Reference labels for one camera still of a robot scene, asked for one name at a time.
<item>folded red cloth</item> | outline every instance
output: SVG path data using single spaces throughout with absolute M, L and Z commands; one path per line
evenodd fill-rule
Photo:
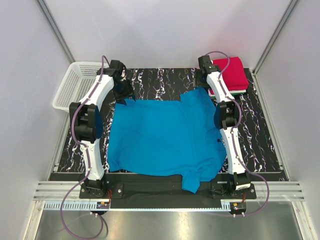
M 227 63 L 227 58 L 213 60 L 213 64 L 218 65 L 221 71 Z M 237 56 L 230 57 L 230 64 L 222 73 L 222 77 L 229 91 L 246 90 L 249 86 L 248 79 L 244 72 L 244 66 Z

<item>white panel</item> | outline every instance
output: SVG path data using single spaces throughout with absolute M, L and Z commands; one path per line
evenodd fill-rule
M 220 50 L 253 68 L 290 0 L 46 2 L 77 61 L 104 54 L 129 68 L 194 67 Z
M 0 6 L 0 232 L 21 239 L 65 117 L 51 102 L 68 62 L 34 0 Z
M 320 1 L 300 1 L 258 73 L 285 162 L 320 236 Z

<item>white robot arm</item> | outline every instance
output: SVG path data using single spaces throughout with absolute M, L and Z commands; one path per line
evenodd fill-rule
M 212 88 L 218 103 L 214 115 L 214 124 L 220 129 L 226 149 L 230 190 L 248 189 L 251 185 L 250 176 L 240 164 L 240 161 L 243 163 L 244 160 L 239 145 L 238 127 L 236 126 L 240 113 L 234 103 L 235 98 L 230 94 L 222 76 L 220 76 L 219 67 L 213 65 L 210 57 L 208 55 L 201 56 L 198 61 L 203 81 L 206 81 Z
M 103 69 L 101 78 L 101 69 L 97 72 L 95 82 L 80 102 L 72 102 L 69 106 L 70 123 L 72 123 L 77 108 L 86 101 L 75 118 L 74 134 L 82 143 L 80 150 L 83 152 L 85 175 L 88 174 L 84 181 L 84 190 L 95 194 L 107 191 L 106 173 L 100 155 L 100 138 L 103 133 L 103 120 L 100 114 L 102 103 L 111 90 L 117 103 L 126 104 L 124 99 L 129 97 L 135 100 L 131 83 L 122 77 L 123 70 L 126 71 L 126 67 L 122 62 L 112 60 L 110 66 Z

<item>black marble mat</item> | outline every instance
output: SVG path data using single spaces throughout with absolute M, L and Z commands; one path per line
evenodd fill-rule
M 248 69 L 245 73 L 249 80 L 247 94 L 240 95 L 242 102 L 242 121 L 239 126 L 241 152 L 247 167 L 253 172 L 280 172 L 278 159 L 262 111 L 257 90 Z M 128 69 L 127 78 L 131 79 L 137 99 L 180 100 L 180 94 L 194 89 L 195 68 L 149 68 Z M 110 92 L 105 98 L 101 115 L 104 121 L 103 135 L 100 139 L 101 160 L 109 171 L 107 153 L 115 100 Z M 221 171 L 225 172 L 225 162 Z M 85 165 L 79 146 L 75 145 L 69 130 L 59 162 L 58 172 L 82 173 Z

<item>metal floor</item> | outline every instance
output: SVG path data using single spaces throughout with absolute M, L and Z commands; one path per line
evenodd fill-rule
M 248 212 L 260 206 L 248 202 Z M 67 224 L 86 211 L 64 211 Z M 302 240 L 290 202 L 269 202 L 257 215 L 233 218 L 223 212 L 141 212 L 110 211 L 103 215 L 108 235 L 103 229 L 97 239 L 108 240 Z M 100 221 L 87 215 L 69 226 L 82 237 L 92 237 L 100 230 Z M 72 240 L 63 228 L 59 211 L 44 210 L 37 240 Z

